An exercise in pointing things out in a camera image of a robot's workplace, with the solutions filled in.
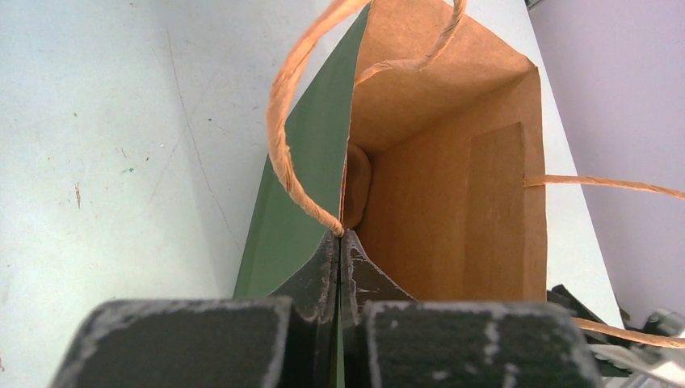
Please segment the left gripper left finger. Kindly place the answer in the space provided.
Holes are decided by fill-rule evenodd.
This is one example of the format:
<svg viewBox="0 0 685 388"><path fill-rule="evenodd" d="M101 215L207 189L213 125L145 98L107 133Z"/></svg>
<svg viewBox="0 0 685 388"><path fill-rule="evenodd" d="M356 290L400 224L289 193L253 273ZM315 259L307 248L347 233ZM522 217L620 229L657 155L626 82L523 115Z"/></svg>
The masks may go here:
<svg viewBox="0 0 685 388"><path fill-rule="evenodd" d="M263 298L122 299L78 328L54 387L334 387L340 239Z"/></svg>

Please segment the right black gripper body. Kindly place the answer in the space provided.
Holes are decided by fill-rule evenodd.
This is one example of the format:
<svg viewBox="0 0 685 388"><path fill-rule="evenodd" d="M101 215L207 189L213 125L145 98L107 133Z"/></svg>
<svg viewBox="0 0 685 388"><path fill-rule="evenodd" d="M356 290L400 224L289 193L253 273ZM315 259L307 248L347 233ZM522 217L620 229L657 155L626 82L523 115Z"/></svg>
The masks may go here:
<svg viewBox="0 0 685 388"><path fill-rule="evenodd" d="M564 285L547 300L566 308L582 329L606 387L683 387L684 317L655 310L641 328L611 327Z"/></svg>

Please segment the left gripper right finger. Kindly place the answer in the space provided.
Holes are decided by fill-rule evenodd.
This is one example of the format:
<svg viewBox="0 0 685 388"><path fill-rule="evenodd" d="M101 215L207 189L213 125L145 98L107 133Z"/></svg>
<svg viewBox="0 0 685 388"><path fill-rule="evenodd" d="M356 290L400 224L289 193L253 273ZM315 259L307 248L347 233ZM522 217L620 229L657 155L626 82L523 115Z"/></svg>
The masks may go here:
<svg viewBox="0 0 685 388"><path fill-rule="evenodd" d="M546 302L419 302L340 240L348 387L600 387L583 334Z"/></svg>

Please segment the single brown cup carrier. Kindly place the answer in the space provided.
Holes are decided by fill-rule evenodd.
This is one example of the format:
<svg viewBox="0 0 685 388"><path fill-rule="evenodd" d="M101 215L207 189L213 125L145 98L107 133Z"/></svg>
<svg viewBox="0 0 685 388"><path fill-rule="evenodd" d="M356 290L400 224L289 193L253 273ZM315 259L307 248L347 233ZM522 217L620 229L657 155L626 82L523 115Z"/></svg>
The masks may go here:
<svg viewBox="0 0 685 388"><path fill-rule="evenodd" d="M368 156L359 146L349 142L342 203L342 223L346 229L354 229L363 219L371 181L372 165Z"/></svg>

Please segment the green paper bag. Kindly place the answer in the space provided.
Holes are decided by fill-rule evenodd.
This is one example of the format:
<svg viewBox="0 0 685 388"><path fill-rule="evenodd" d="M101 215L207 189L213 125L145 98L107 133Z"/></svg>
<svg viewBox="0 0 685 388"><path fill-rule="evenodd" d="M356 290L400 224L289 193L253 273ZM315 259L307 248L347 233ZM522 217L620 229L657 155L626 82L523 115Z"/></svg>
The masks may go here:
<svg viewBox="0 0 685 388"><path fill-rule="evenodd" d="M545 171L538 68L463 1L333 1L294 44L266 110L268 159L234 293L264 296L326 233L352 231L409 295L546 297L546 187L683 198L648 183ZM348 143L372 165L343 226Z"/></svg>

